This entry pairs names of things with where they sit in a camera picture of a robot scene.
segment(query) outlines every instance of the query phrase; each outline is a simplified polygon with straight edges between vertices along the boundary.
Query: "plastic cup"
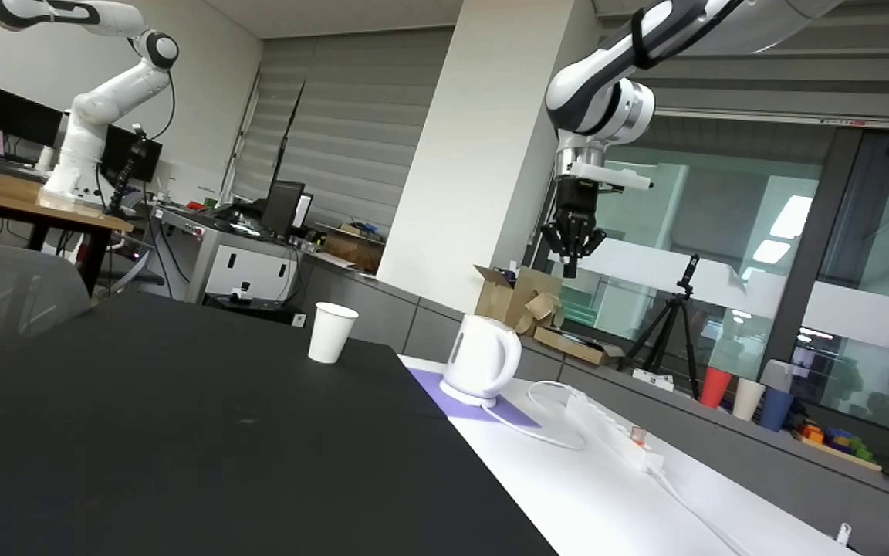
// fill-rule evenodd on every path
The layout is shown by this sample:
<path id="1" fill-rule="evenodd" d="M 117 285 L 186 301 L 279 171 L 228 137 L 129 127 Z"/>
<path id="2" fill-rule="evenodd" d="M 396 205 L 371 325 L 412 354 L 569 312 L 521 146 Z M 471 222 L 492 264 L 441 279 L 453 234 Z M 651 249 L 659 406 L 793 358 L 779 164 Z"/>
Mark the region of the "plastic cup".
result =
<path id="1" fill-rule="evenodd" d="M 752 421 L 760 398 L 762 398 L 762 384 L 752 379 L 737 379 L 735 386 L 735 402 L 732 402 L 732 417 L 737 421 Z"/>
<path id="2" fill-rule="evenodd" d="M 760 425 L 762 430 L 785 430 L 785 421 L 791 413 L 793 396 L 780 389 L 764 389 L 760 406 Z"/>
<path id="3" fill-rule="evenodd" d="M 722 370 L 722 369 L 708 369 L 698 402 L 701 402 L 705 407 L 718 407 L 718 402 L 722 402 L 724 389 L 729 389 L 729 379 L 732 379 L 729 370 Z"/>
<path id="4" fill-rule="evenodd" d="M 309 358 L 317 364 L 338 362 L 359 312 L 337 303 L 317 303 Z"/>

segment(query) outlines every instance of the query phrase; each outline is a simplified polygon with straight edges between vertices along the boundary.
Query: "white robotic arm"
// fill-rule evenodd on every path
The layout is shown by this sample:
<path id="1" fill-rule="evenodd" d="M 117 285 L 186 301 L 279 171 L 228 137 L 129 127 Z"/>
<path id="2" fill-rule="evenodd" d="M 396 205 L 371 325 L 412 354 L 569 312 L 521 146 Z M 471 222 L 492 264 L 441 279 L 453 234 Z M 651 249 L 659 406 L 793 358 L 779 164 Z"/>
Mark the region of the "white robotic arm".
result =
<path id="1" fill-rule="evenodd" d="M 41 23 L 84 25 L 95 34 L 135 40 L 141 63 L 102 86 L 81 94 L 71 104 L 64 146 L 41 195 L 102 205 L 95 168 L 106 153 L 109 124 L 148 103 L 168 83 L 180 46 L 168 34 L 148 32 L 141 13 L 113 0 L 0 0 L 0 29 L 24 32 Z"/>
<path id="2" fill-rule="evenodd" d="M 554 220 L 547 244 L 569 260 L 603 244 L 594 228 L 599 189 L 651 189 L 634 171 L 604 168 L 604 153 L 639 139 L 654 115 L 654 94 L 625 82 L 680 53 L 757 53 L 795 34 L 841 0 L 659 0 L 636 13 L 623 37 L 563 68 L 547 89 L 550 122 L 558 127 Z"/>

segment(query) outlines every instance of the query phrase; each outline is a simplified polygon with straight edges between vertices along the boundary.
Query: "black table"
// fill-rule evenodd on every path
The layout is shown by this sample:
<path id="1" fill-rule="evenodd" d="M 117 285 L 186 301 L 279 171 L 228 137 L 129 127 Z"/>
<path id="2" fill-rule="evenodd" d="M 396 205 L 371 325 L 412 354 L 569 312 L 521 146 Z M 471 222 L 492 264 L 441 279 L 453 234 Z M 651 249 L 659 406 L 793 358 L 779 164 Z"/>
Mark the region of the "black table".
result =
<path id="1" fill-rule="evenodd" d="M 119 297 L 0 354 L 0 556 L 553 552 L 392 348 Z"/>

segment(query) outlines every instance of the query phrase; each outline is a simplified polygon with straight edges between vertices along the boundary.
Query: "white paper cup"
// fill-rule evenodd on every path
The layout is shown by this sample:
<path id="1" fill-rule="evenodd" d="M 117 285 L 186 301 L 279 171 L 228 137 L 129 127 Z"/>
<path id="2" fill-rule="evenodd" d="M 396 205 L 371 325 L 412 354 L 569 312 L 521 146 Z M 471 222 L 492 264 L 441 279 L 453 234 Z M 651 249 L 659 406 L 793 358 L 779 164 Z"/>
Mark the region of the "white paper cup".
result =
<path id="1" fill-rule="evenodd" d="M 356 320 L 359 320 L 356 308 L 337 303 L 317 303 L 309 358 L 317 364 L 338 362 Z"/>
<path id="2" fill-rule="evenodd" d="M 737 379 L 737 386 L 735 386 L 735 402 L 732 402 L 732 413 L 737 417 L 737 421 L 752 421 L 752 413 L 757 413 L 757 406 L 760 406 L 760 398 L 762 398 L 762 384 L 752 384 L 752 379 Z"/>

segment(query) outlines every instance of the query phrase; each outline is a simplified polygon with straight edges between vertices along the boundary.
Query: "white table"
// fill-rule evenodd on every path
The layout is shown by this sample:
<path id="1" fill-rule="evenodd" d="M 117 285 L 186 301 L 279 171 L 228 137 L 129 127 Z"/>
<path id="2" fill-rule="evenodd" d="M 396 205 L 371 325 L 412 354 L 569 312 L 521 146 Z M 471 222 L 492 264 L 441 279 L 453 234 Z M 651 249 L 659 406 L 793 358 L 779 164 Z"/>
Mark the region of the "white table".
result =
<path id="1" fill-rule="evenodd" d="M 421 358 L 403 358 L 403 364 L 444 370 Z M 537 434 L 581 438 L 573 423 L 532 402 L 526 379 L 510 384 L 503 396 L 541 423 Z M 604 425 L 634 425 L 603 406 L 588 413 L 604 417 Z M 563 556 L 853 556 L 834 538 L 654 435 L 647 446 L 664 455 L 664 474 L 680 497 L 603 438 L 569 450 L 498 421 L 451 417 L 451 423 Z"/>

